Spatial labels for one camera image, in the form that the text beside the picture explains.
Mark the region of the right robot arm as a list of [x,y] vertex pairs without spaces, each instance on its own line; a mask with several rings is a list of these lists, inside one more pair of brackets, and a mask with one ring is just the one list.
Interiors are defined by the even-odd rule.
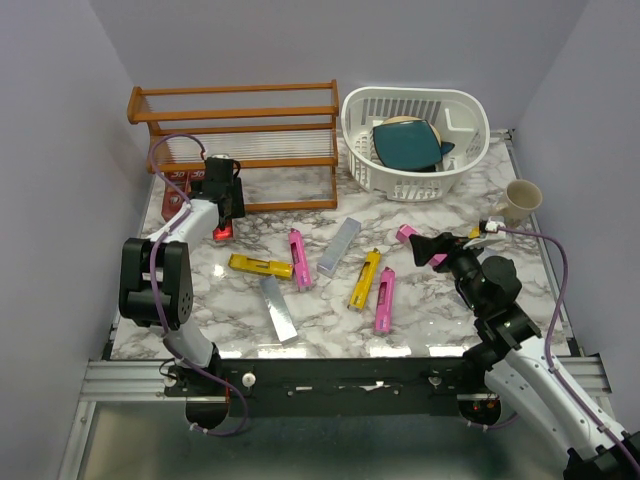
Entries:
[[565,462],[566,479],[636,479],[639,436],[608,415],[574,379],[535,322],[518,305],[522,284],[512,260],[480,260],[477,240],[449,232],[408,238],[418,266],[441,261],[475,316],[480,343],[467,350],[460,379],[506,402]]

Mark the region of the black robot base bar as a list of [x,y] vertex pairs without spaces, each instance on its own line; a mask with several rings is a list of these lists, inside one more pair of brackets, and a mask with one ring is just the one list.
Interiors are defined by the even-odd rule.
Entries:
[[226,359],[217,381],[178,365],[164,375],[167,397],[205,426],[225,416],[346,417],[431,415],[494,425],[507,418],[465,360],[456,357],[369,359]]

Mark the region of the red 3D toothpaste box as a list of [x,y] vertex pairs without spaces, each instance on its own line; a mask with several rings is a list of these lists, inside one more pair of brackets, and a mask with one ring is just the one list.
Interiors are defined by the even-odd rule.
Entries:
[[212,233],[216,242],[232,240],[234,238],[233,220],[227,219],[222,227],[218,226]]
[[170,185],[165,185],[164,196],[161,207],[161,216],[168,222],[170,221],[181,209],[184,199],[178,193],[178,191],[185,192],[189,173],[187,171],[174,171],[166,172],[165,177],[175,186],[177,189]]
[[204,170],[193,170],[187,172],[186,192],[191,194],[192,192],[199,192],[202,190],[202,184],[205,180]]

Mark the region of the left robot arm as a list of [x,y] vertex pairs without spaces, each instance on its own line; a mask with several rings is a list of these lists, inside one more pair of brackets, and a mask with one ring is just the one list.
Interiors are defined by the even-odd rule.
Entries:
[[191,320],[194,290],[190,254],[216,229],[245,216],[241,165],[227,156],[205,160],[178,213],[146,238],[129,238],[121,253],[119,312],[139,327],[155,331],[187,382],[201,395],[222,380],[220,354]]

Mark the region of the large pink toothpaste box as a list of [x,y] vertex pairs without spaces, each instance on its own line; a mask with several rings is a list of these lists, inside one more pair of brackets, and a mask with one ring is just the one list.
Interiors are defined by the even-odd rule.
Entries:
[[[411,227],[408,224],[403,224],[396,231],[395,238],[404,247],[411,248],[410,236],[411,235],[418,235],[418,234],[419,234],[419,232],[417,230],[415,230],[413,227]],[[428,265],[431,266],[432,268],[436,268],[445,259],[446,259],[446,255],[445,254],[436,254],[429,260]]]

